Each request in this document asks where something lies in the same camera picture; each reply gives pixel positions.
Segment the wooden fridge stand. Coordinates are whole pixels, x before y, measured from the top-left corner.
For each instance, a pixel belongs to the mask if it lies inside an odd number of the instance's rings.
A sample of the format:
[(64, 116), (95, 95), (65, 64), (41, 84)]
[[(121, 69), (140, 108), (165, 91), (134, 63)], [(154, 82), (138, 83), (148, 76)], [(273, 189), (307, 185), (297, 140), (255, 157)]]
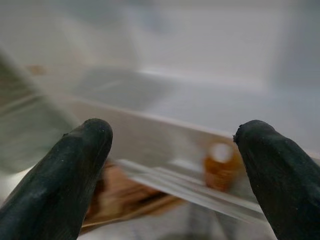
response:
[(129, 179), (119, 166), (104, 165), (81, 232), (143, 216), (162, 215), (185, 201)]

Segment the grey refrigerator body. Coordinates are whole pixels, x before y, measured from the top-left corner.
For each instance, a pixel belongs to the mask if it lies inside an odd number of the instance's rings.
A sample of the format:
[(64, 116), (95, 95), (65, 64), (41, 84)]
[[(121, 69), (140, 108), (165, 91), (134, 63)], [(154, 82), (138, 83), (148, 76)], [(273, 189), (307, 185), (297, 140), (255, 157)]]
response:
[[(290, 136), (320, 164), (320, 0), (0, 0), (0, 204), (67, 131), (61, 96), (285, 104)], [(120, 238), (277, 240), (187, 201)]]

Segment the amber bottle with white cap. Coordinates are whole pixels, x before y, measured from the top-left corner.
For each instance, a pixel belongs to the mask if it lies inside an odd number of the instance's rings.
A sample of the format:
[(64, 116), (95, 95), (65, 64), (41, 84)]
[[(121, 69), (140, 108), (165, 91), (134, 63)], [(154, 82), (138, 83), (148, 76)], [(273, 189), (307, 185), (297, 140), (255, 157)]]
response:
[(236, 177), (238, 159), (235, 149), (223, 142), (214, 142), (203, 161), (205, 184), (214, 190), (226, 192)]

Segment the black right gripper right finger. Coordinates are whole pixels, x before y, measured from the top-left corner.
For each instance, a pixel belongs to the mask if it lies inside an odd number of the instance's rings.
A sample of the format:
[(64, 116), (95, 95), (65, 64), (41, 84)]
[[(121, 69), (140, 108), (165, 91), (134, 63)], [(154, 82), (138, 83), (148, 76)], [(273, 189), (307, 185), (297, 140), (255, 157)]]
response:
[(240, 125), (233, 141), (277, 239), (320, 240), (320, 166), (261, 120)]

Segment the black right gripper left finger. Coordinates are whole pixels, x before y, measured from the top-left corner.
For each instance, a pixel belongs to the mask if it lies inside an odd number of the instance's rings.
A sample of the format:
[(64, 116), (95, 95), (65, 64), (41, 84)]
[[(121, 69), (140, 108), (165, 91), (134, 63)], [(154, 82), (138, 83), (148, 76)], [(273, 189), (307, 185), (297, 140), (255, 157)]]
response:
[(64, 134), (0, 207), (0, 240), (77, 240), (112, 142), (98, 118)]

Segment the white fridge shelf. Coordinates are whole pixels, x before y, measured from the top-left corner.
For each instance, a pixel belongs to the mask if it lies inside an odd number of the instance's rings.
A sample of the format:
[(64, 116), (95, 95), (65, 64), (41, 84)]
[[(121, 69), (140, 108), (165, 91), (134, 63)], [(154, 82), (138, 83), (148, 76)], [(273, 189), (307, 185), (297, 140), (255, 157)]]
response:
[(111, 125), (110, 157), (132, 180), (241, 221), (266, 221), (244, 168), (236, 171), (231, 189), (213, 190), (205, 185), (204, 157), (218, 143), (238, 153), (233, 134), (249, 120), (272, 122), (293, 136), (285, 125), (290, 119), (285, 104), (244, 95), (201, 98), (195, 108), (181, 98), (115, 101), (61, 95), (60, 104), (79, 122), (99, 118)]

